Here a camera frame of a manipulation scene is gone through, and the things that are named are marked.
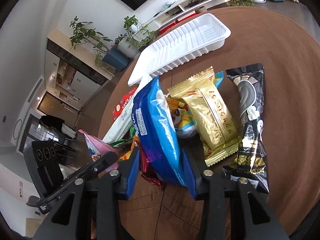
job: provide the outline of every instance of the blue gripper pad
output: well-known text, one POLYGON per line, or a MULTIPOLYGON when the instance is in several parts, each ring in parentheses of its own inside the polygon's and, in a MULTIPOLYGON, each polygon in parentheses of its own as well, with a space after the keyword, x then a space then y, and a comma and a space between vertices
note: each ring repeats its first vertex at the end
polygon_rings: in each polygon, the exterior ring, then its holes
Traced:
POLYGON ((139 173, 139 160, 140 160, 140 151, 137 150, 137 153, 133 156, 133 162, 131 169, 128 174, 127 180, 127 189, 125 191, 125 196, 127 199, 131 197, 134 191, 134 186, 137 181, 138 173, 139 173))
POLYGON ((196 177, 193 173, 192 167, 191 167, 191 163, 185 153, 184 150, 182 150, 183 152, 183 159, 182 159, 182 163, 183 163, 183 172, 184 172, 184 177, 186 180, 186 184, 188 186, 188 190, 190 195, 196 199, 198 196, 198 192, 196 189, 196 177))

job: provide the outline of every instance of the round brown table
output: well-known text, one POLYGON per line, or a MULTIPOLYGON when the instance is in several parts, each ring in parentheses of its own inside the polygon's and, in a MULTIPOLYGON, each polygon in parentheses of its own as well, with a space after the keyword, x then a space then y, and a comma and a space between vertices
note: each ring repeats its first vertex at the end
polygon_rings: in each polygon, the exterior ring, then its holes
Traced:
MULTIPOLYGON (((230 37, 222 48, 160 76, 162 90, 167 93, 169 87, 210 66, 219 72, 263 63, 266 97, 262 137, 268 156, 268 204, 291 234, 320 198, 320 47, 302 27, 269 10, 227 7, 208 13, 231 30, 230 37)), ((132 89, 127 82, 135 63, 128 67, 110 97, 99 138, 110 128, 117 102, 132 89)), ((220 93, 238 122, 237 87, 225 77, 220 93)), ((216 164, 214 169, 229 160, 216 164)), ((166 185, 164 191, 159 191, 139 178, 131 200, 120 203, 120 212, 123 225, 137 240, 196 239, 202 205, 183 187, 166 185)))

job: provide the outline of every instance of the white plastic tray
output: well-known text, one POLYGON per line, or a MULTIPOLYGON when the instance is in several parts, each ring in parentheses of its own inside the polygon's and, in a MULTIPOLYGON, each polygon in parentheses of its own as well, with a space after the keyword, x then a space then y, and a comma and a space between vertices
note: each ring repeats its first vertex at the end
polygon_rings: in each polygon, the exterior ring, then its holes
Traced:
POLYGON ((152 78, 209 51, 219 49, 231 31, 211 13, 203 14, 169 32, 140 55, 128 81, 132 86, 144 74, 152 78))

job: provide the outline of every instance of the wooden cabinet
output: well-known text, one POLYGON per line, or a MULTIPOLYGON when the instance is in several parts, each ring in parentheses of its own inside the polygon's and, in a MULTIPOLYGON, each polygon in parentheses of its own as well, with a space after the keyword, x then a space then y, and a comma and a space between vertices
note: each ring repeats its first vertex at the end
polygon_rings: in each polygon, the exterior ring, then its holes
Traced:
POLYGON ((47 90, 49 88, 56 87, 57 81, 57 71, 59 65, 60 58, 51 53, 50 51, 46 51, 45 55, 45 86, 47 90))
POLYGON ((97 89, 113 75, 95 65, 95 55, 78 45, 70 50, 70 39, 55 30, 48 36, 45 55, 47 91, 80 110, 97 89))
POLYGON ((88 100, 99 87, 99 84, 77 71, 69 92, 81 100, 88 100))
POLYGON ((53 88, 53 86, 47 87, 47 91, 57 98, 60 96, 60 91, 53 88))

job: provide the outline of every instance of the blue planter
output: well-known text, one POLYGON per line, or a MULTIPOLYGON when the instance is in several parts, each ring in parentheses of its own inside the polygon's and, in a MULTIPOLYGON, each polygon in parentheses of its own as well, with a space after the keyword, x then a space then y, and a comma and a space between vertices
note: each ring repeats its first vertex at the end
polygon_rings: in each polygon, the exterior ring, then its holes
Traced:
POLYGON ((116 47, 112 47, 112 49, 104 56, 102 61, 115 67, 117 70, 122 71, 128 66, 130 59, 117 50, 116 47))

